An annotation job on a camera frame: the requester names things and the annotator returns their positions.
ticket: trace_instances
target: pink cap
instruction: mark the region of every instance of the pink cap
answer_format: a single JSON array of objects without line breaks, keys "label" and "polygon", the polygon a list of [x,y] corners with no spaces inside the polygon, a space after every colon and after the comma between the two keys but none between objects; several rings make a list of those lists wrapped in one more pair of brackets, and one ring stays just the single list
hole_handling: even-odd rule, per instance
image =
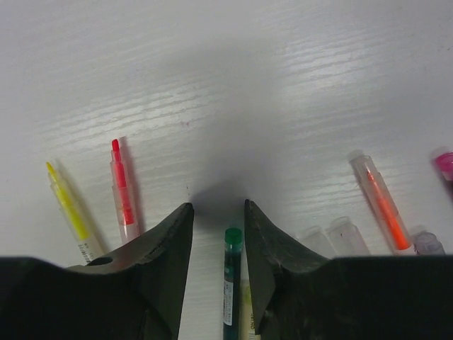
[{"label": "pink cap", "polygon": [[434,163],[443,173],[445,179],[453,181],[453,152],[447,152],[434,158]]}]

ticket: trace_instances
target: yellow marker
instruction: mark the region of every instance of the yellow marker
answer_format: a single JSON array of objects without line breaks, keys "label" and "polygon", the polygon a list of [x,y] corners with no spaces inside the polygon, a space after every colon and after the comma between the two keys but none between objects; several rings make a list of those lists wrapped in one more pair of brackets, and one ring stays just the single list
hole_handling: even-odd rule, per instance
[{"label": "yellow marker", "polygon": [[90,232],[86,218],[84,218],[79,204],[71,194],[67,182],[49,162],[46,165],[49,171],[50,188],[54,192],[55,197],[57,197],[80,252],[85,261],[90,263],[95,258],[103,255],[98,240]]}]

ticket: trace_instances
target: white table surface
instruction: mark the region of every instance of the white table surface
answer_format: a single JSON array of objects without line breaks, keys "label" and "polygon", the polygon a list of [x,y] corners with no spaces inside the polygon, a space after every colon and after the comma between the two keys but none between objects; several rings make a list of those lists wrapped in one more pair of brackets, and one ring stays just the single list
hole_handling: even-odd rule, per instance
[{"label": "white table surface", "polygon": [[453,205],[429,160],[453,148],[452,18],[451,0],[1,1],[1,254],[83,262],[49,159],[119,246],[121,136],[147,229],[195,205],[180,339],[221,337],[222,232],[244,198],[291,234],[351,216],[389,253],[347,162],[356,149],[406,225],[452,252]]}]

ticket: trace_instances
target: red marker tip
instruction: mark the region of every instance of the red marker tip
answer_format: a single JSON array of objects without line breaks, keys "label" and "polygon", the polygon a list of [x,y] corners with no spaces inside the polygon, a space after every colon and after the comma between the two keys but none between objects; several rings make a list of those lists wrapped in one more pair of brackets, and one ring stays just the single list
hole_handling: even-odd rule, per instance
[{"label": "red marker tip", "polygon": [[118,140],[113,140],[112,141],[112,150],[113,151],[120,151],[120,143]]}]

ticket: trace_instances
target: barcode label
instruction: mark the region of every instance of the barcode label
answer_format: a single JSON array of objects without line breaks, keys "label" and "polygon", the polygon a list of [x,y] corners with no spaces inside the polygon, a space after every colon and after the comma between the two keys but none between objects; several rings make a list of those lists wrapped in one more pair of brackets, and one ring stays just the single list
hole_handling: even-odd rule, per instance
[{"label": "barcode label", "polygon": [[224,280],[224,323],[233,325],[233,286],[232,282]]},{"label": "barcode label", "polygon": [[90,246],[88,243],[79,243],[77,244],[79,247],[80,252],[82,253],[82,256],[84,257],[86,263],[90,263],[91,260],[93,260],[93,254],[91,253]]}]

